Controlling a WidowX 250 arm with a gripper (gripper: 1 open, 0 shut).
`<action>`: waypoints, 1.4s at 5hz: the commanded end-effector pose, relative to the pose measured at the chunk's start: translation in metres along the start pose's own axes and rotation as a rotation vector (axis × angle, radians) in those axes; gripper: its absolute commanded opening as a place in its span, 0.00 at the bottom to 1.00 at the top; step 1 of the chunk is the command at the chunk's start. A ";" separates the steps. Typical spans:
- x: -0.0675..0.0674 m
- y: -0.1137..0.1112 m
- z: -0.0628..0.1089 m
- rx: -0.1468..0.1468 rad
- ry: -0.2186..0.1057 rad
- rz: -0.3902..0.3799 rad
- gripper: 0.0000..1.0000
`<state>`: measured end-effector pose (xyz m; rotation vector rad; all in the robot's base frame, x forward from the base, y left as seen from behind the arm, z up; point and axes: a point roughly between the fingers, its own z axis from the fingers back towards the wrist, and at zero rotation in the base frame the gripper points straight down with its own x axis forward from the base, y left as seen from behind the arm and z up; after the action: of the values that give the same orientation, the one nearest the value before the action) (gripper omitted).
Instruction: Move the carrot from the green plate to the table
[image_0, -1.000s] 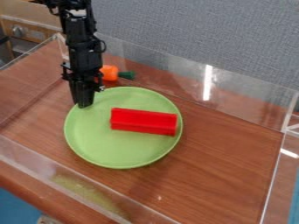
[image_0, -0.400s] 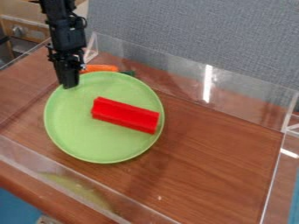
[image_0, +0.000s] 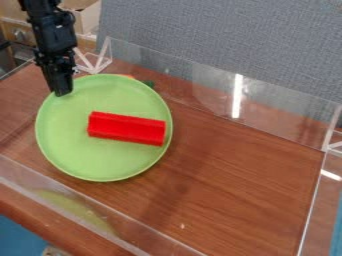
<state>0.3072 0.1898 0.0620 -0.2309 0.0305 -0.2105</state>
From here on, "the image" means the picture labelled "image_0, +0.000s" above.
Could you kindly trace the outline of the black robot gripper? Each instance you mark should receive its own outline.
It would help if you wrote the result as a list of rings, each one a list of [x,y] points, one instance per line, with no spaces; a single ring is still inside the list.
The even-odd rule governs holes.
[[[61,9],[28,10],[28,22],[36,39],[36,64],[49,75],[50,90],[57,97],[73,90],[74,53],[77,46],[73,29],[74,16]]]

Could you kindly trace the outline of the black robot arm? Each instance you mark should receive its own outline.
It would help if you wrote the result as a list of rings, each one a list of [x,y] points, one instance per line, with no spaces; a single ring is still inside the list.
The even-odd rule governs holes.
[[[61,97],[73,90],[73,48],[77,46],[74,16],[70,11],[58,8],[61,0],[17,1],[28,15],[26,21],[34,35],[34,63],[41,68],[49,90]]]

